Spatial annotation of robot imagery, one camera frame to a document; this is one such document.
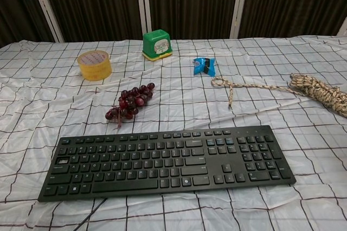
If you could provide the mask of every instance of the coiled rope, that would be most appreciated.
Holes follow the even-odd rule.
[[[301,95],[304,97],[312,97],[313,99],[320,101],[325,107],[332,108],[338,114],[347,117],[347,94],[341,92],[339,87],[330,87],[312,76],[291,74],[290,86],[295,87],[301,90],[302,92],[298,92],[291,88],[281,86],[236,84],[224,79],[221,76],[216,76],[215,78],[213,78],[211,83],[213,86],[229,86],[230,107],[232,106],[233,102],[233,87],[257,87],[264,89],[277,89],[281,91],[287,91],[292,94]]]

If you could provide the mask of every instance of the blue wrapper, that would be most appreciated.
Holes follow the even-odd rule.
[[[194,59],[194,75],[204,72],[209,76],[215,76],[215,60],[207,59],[206,57],[198,57]]]

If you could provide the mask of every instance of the bunch of grapes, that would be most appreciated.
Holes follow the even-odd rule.
[[[119,106],[114,106],[106,114],[107,120],[117,118],[118,126],[120,127],[121,119],[132,119],[133,116],[138,114],[139,110],[137,107],[144,106],[147,101],[152,98],[155,85],[149,83],[147,86],[142,85],[140,88],[134,87],[130,91],[123,90],[119,101]]]

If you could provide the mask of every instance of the space bar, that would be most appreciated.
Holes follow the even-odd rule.
[[[143,181],[117,181],[108,183],[95,183],[93,185],[93,193],[113,192],[122,190],[136,189],[156,189],[158,181],[156,179],[147,179]]]

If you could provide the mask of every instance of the packing tape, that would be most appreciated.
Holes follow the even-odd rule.
[[[82,75],[86,80],[99,81],[112,73],[110,58],[105,51],[93,50],[77,58]]]

